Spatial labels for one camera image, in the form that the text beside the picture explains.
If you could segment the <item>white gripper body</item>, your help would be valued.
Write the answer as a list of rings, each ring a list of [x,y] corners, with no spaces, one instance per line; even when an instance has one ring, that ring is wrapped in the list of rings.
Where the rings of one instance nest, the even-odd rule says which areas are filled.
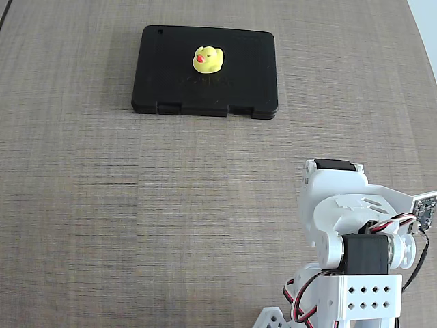
[[[370,184],[361,164],[327,159],[305,163],[299,216],[311,245],[324,236],[335,244],[338,236],[357,233],[369,221],[382,223],[412,207],[412,196]]]

